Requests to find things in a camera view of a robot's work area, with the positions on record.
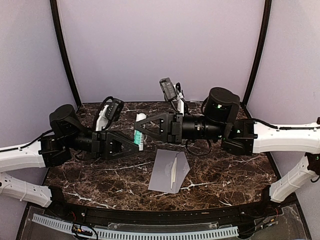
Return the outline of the green glue stick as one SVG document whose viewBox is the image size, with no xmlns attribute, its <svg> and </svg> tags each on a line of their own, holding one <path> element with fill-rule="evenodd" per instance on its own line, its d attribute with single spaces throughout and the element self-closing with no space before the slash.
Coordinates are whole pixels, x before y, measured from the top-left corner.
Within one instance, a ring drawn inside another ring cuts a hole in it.
<svg viewBox="0 0 320 240">
<path fill-rule="evenodd" d="M 144 113 L 138 113 L 136 115 L 136 122 L 146 119 L 147 116 Z M 138 145 L 139 151 L 144 150 L 144 134 L 138 130 L 134 130 L 133 142 Z"/>
</svg>

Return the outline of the grey envelope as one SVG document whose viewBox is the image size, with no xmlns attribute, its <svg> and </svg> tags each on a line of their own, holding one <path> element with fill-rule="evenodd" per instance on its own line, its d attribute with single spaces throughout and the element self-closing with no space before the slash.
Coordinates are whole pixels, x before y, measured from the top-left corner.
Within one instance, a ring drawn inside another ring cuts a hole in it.
<svg viewBox="0 0 320 240">
<path fill-rule="evenodd" d="M 171 189 L 171 169 L 177 157 L 176 182 Z M 158 149 L 148 185 L 148 190 L 177 194 L 190 171 L 184 151 Z"/>
</svg>

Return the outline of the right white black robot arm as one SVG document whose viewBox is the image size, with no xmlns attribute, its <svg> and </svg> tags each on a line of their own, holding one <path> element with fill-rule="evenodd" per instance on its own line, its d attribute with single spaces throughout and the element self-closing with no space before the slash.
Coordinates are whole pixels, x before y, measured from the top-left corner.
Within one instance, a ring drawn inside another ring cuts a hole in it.
<svg viewBox="0 0 320 240">
<path fill-rule="evenodd" d="M 201 115 L 165 112 L 135 122 L 134 128 L 170 144 L 220 141 L 220 148 L 235 156 L 303 152 L 296 166 L 267 188 L 268 197 L 255 205 L 255 213 L 266 217 L 275 203 L 283 202 L 308 181 L 315 183 L 320 179 L 320 123 L 281 126 L 256 118 L 237 119 L 239 108 L 238 95 L 214 87 L 201 105 Z"/>
</svg>

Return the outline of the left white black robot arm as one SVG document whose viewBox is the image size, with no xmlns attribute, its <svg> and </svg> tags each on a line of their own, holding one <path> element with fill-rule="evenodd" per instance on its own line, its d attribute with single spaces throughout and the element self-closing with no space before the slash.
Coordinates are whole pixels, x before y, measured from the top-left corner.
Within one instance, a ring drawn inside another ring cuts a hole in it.
<svg viewBox="0 0 320 240">
<path fill-rule="evenodd" d="M 72 158 L 71 150 L 87 152 L 93 159 L 113 160 L 135 154 L 139 146 L 117 130 L 92 131 L 83 126 L 71 104 L 57 108 L 49 115 L 51 129 L 35 140 L 0 150 L 1 194 L 37 204 L 60 218 L 71 213 L 59 188 L 32 184 L 7 172 L 27 168 L 51 168 Z"/>
</svg>

